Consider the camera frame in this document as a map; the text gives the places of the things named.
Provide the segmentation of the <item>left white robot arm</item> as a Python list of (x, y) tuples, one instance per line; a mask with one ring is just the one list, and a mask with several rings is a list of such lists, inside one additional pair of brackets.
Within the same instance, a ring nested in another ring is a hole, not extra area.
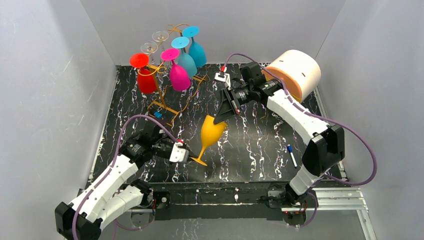
[(61, 202), (55, 208), (57, 232), (67, 240), (97, 240), (106, 226), (131, 208), (154, 210), (154, 190), (145, 181), (135, 179), (117, 192), (153, 157), (185, 163), (197, 155), (182, 140), (171, 140), (158, 125), (147, 122), (120, 146), (114, 164), (70, 203)]

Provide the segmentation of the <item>magenta wine glass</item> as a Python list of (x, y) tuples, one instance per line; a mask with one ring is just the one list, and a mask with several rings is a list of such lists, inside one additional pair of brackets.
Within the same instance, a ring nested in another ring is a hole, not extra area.
[(175, 60), (179, 57), (180, 51), (176, 48), (168, 48), (164, 50), (161, 54), (161, 59), (166, 62), (171, 62), (171, 69), (169, 72), (169, 79), (171, 81), (172, 87), (175, 91), (185, 91), (191, 85), (191, 80), (189, 78), (186, 70), (178, 65)]

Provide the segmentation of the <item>gold wire glass rack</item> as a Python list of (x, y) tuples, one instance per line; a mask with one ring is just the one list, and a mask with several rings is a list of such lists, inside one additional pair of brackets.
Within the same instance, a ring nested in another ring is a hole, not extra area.
[[(191, 25), (186, 23), (183, 24), (184, 29), (190, 26)], [(180, 25), (170, 24), (169, 27), (165, 30), (165, 31), (168, 31), (169, 37), (166, 41), (163, 42), (164, 50), (173, 48), (171, 43), (175, 38), (183, 37), (184, 29), (181, 29), (180, 27), (181, 27)], [(190, 38), (188, 39), (190, 40), (190, 43), (185, 48), (185, 52), (189, 54), (189, 48), (191, 46), (192, 41)], [(166, 85), (164, 87), (161, 87), (161, 85), (158, 83), (158, 80), (162, 79), (163, 77), (169, 78), (169, 73), (172, 67), (172, 63), (170, 61), (163, 61), (161, 58), (162, 53), (163, 52), (161, 50), (161, 47), (158, 46), (157, 51), (154, 53), (154, 59), (155, 59), (156, 65), (152, 65), (149, 59), (149, 63), (145, 67), (146, 69), (150, 70), (151, 72), (150, 75), (153, 75), (154, 82), (156, 84), (156, 91), (154, 93), (158, 93), (159, 95), (158, 99), (153, 100), (152, 103), (148, 105), (147, 110), (150, 116), (157, 117), (157, 118), (161, 116), (161, 112), (172, 113), (173, 116), (171, 120), (167, 122), (167, 125), (172, 127), (174, 125), (174, 120), (187, 109), (188, 105), (186, 104), (181, 110), (175, 110), (166, 103), (165, 95), (166, 95), (168, 87)], [(197, 74), (194, 77), (192, 78), (189, 77), (191, 81), (191, 85), (188, 89), (190, 89), (192, 86), (200, 87), (201, 83), (206, 82), (207, 77), (199, 75), (198, 71), (199, 71), (199, 68), (197, 68)]]

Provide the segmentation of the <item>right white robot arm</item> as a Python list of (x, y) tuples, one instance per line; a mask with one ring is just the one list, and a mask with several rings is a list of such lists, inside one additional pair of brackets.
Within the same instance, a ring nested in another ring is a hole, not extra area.
[(288, 123), (302, 138), (306, 149), (300, 170), (285, 186), (281, 201), (300, 203), (313, 185), (345, 157), (344, 129), (310, 116), (308, 109), (292, 99), (280, 78), (266, 79), (259, 63), (252, 61), (239, 70), (245, 82), (239, 87), (231, 87), (230, 75), (224, 67), (214, 76), (214, 80), (224, 83), (224, 88), (220, 91), (220, 105), (213, 123), (218, 125), (239, 115), (241, 106), (251, 101), (262, 103)]

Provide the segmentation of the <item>yellow wine glass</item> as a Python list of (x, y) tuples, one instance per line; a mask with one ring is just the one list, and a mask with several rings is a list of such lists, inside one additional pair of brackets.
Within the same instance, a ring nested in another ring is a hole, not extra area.
[(205, 117), (200, 131), (202, 149), (198, 157), (191, 157), (195, 162), (203, 166), (207, 166), (207, 164), (201, 160), (201, 157), (203, 156), (206, 148), (217, 143), (227, 127), (227, 124), (225, 122), (214, 124), (214, 120), (215, 118), (211, 115), (207, 115)]

